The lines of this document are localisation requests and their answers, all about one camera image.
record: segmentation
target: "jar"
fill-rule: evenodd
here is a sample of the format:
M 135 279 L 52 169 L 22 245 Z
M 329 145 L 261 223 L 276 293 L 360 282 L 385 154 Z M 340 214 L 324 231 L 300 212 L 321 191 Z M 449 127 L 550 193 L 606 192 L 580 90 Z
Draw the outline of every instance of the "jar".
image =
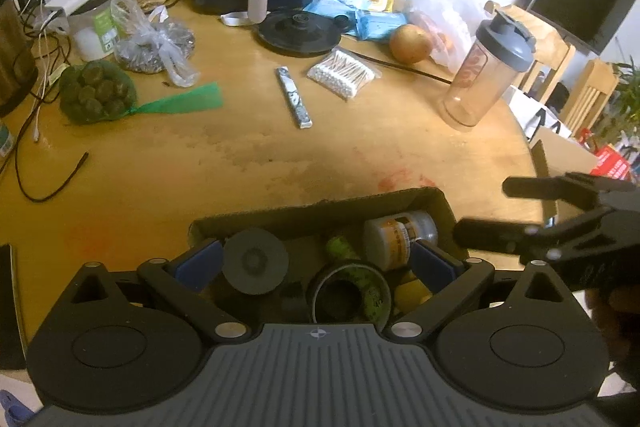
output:
M 536 39 L 513 18 L 498 12 L 482 21 L 460 70 L 444 96 L 440 113 L 458 130 L 470 130 L 516 77 L 533 64 Z
M 434 245 L 438 242 L 438 229 L 423 210 L 369 219 L 364 224 L 365 257 L 382 271 L 406 266 L 416 239 L 426 239 Z
M 82 60 L 99 60 L 113 53 L 118 30 L 111 18 L 111 0 L 89 0 L 67 20 Z

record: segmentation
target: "shaker bottle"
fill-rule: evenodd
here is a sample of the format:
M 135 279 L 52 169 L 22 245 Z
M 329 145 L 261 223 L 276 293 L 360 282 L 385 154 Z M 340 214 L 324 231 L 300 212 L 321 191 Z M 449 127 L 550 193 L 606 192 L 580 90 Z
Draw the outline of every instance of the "shaker bottle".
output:
M 498 101 L 519 73 L 533 64 L 536 39 L 503 12 L 480 23 L 476 42 L 442 100 L 443 119 L 469 130 Z

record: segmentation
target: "wooden table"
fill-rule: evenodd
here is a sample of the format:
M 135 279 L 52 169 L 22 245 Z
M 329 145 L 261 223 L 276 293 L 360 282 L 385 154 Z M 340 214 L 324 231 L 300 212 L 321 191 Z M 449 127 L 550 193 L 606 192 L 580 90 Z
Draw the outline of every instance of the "wooden table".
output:
M 227 28 L 187 6 L 172 15 L 196 35 L 199 84 L 218 82 L 224 106 L 179 115 L 137 115 L 73 126 L 58 105 L 43 107 L 40 142 L 20 146 L 20 174 L 32 195 L 58 187 L 82 153 L 90 157 L 53 200 L 30 203 L 13 167 L 0 180 L 0 243 L 14 245 L 26 332 L 33 336 L 82 263 L 135 268 L 187 248 L 192 220 L 267 206 L 312 203 L 437 185 L 456 217 L 542 220 L 537 201 L 510 200 L 500 184 L 533 176 L 529 149 L 502 101 L 472 132 L 436 114 L 446 86 L 381 68 L 383 77 L 350 102 L 307 80 L 317 59 L 276 55 L 251 30 Z M 375 45 L 343 39 L 379 54 Z M 294 124 L 274 68 L 286 65 L 314 122 Z M 433 63 L 432 73 L 447 73 Z M 164 74 L 134 75 L 141 103 L 180 92 Z M 31 99 L 6 118 L 17 134 Z M 500 267 L 517 261 L 490 257 Z

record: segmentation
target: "wooden chair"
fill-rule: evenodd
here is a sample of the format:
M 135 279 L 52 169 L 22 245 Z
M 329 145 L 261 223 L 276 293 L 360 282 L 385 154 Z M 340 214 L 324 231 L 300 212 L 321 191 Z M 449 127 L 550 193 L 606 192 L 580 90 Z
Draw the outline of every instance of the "wooden chair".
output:
M 533 55 L 535 61 L 527 73 L 523 73 L 517 78 L 514 85 L 528 93 L 542 68 L 548 66 L 550 68 L 549 74 L 546 76 L 543 86 L 534 96 L 540 103 L 546 103 L 566 71 L 569 62 L 574 58 L 575 46 L 564 42 L 551 24 L 513 4 L 500 6 L 498 3 L 489 1 L 484 5 L 484 9 L 491 14 L 495 13 L 497 9 L 505 12 L 524 24 L 536 38 L 536 52 Z
M 610 64 L 599 58 L 587 62 L 560 112 L 560 120 L 571 129 L 572 136 L 591 128 L 619 81 Z

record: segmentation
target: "white cable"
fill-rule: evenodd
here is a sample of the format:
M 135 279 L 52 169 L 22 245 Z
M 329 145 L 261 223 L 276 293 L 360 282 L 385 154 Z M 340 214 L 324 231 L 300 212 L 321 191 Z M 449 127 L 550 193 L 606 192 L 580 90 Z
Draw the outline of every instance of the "white cable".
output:
M 40 0 L 40 16 L 43 17 L 44 16 L 44 0 Z M 49 85 L 49 67 L 51 65 L 51 55 L 49 53 L 47 53 L 47 60 L 45 62 L 44 57 L 42 56 L 42 36 L 44 35 L 44 40 L 47 43 L 47 51 L 49 51 L 49 39 L 47 38 L 47 23 L 43 24 L 41 26 L 42 31 L 38 34 L 38 55 L 40 56 L 40 60 L 42 61 L 42 64 L 44 66 L 44 74 L 42 77 L 42 90 L 38 89 L 38 91 L 36 92 L 37 95 L 41 98 L 44 98 L 45 93 L 47 92 L 47 86 Z M 37 99 L 34 98 L 33 100 L 33 104 L 35 104 L 37 102 Z M 34 142 L 38 142 L 38 140 L 40 139 L 40 128 L 39 128 L 39 122 L 40 122 L 40 108 L 42 107 L 42 104 L 40 104 L 38 106 L 38 109 L 36 111 L 36 118 L 35 118 L 35 122 L 34 122 L 34 126 L 33 126 L 33 141 Z
M 44 14 L 42 13 L 42 2 L 44 0 L 42 0 L 40 2 L 40 16 L 44 17 Z M 55 19 L 58 15 L 60 15 L 63 11 L 62 10 L 56 10 L 55 12 L 52 12 L 49 14 L 49 17 L 47 17 L 46 19 L 44 19 L 44 22 L 40 25 L 40 32 L 42 33 L 43 31 L 46 30 L 47 25 L 49 25 L 49 23 Z
M 20 10 L 20 15 L 22 15 L 25 10 L 29 7 L 29 3 L 31 2 L 31 0 L 28 0 L 27 3 L 24 5 L 24 8 L 22 8 L 22 10 Z

